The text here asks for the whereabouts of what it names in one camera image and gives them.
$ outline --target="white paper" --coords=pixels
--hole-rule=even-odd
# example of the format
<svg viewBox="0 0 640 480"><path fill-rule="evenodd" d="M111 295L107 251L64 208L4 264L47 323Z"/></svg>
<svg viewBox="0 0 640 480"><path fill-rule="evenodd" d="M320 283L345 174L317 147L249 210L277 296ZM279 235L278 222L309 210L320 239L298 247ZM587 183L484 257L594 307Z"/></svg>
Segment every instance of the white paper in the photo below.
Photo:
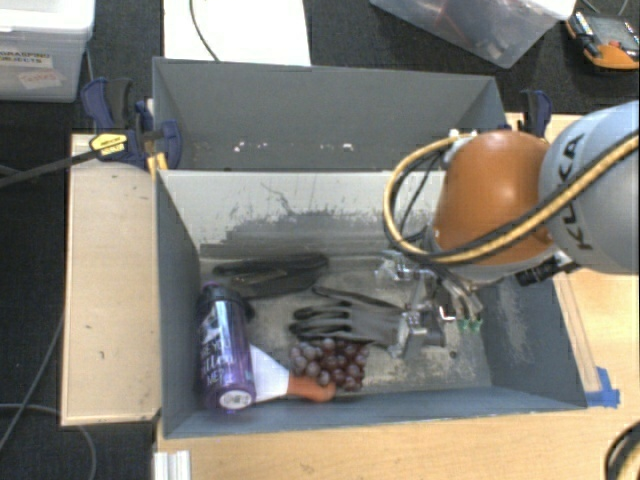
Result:
<svg viewBox="0 0 640 480"><path fill-rule="evenodd" d="M309 66L302 0L193 0L196 22L222 61ZM189 0L164 0L164 55L212 60Z"/></svg>
<svg viewBox="0 0 640 480"><path fill-rule="evenodd" d="M289 371L254 345L251 345L251 365L253 366L257 403L287 394Z"/></svg>

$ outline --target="clear plastic bin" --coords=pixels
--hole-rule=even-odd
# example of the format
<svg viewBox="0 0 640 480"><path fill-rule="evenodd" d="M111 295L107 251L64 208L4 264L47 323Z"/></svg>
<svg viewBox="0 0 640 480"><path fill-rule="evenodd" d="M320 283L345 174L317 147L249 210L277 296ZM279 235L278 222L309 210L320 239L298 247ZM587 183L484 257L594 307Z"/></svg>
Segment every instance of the clear plastic bin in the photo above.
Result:
<svg viewBox="0 0 640 480"><path fill-rule="evenodd" d="M510 68L576 0L370 0L385 11Z"/></svg>
<svg viewBox="0 0 640 480"><path fill-rule="evenodd" d="M0 99L71 102L95 0L0 0Z"/></svg>

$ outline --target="bottle label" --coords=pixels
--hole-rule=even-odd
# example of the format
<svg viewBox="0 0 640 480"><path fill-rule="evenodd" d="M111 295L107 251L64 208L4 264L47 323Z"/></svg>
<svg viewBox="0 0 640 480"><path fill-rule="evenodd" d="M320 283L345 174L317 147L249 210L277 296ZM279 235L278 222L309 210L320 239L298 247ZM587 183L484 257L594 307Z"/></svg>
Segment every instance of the bottle label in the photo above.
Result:
<svg viewBox="0 0 640 480"><path fill-rule="evenodd" d="M237 411L239 409L249 407L251 405L251 401L251 395L246 391L232 389L223 394L218 403L220 404L220 407L223 407L224 409Z"/></svg>
<svg viewBox="0 0 640 480"><path fill-rule="evenodd" d="M200 325L200 378L205 389L220 382L222 337L218 315L213 309Z"/></svg>

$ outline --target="gray bin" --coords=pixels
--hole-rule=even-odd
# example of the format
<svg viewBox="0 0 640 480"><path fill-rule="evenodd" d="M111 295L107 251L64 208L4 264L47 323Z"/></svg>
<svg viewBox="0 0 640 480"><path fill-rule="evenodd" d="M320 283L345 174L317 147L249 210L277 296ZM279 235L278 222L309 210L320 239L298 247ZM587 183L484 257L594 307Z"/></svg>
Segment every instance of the gray bin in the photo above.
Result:
<svg viewBox="0 0 640 480"><path fill-rule="evenodd" d="M167 438L587 406L553 283L521 288L508 279L480 294L480 334L447 330L455 357L425 349L405 363L374 350L358 394L320 405L282 399L234 415L203 409L194 317L212 265L320 250L330 257L323 281L402 303L408 286L373 275L387 247L387 171L451 128L492 129L505 116L492 78L366 69L155 59L153 97L156 122L177 119L185 140L180 168L161 172L156 186ZM416 206L425 217L437 193L436 176ZM252 343L286 365L286 325L310 297L256 301Z"/></svg>

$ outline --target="label on box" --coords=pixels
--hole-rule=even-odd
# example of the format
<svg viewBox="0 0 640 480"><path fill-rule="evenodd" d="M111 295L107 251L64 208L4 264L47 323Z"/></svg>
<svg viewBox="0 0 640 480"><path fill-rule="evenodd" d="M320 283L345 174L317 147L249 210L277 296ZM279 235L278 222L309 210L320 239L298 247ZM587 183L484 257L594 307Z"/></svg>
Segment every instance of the label on box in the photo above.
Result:
<svg viewBox="0 0 640 480"><path fill-rule="evenodd" d="M0 45L0 66L51 69L53 58L48 53L21 52Z"/></svg>
<svg viewBox="0 0 640 480"><path fill-rule="evenodd" d="M29 91L34 89L46 89L47 87L61 87L62 82L67 79L55 69L48 69L46 71L28 71L26 73L20 73L18 78L24 88Z"/></svg>

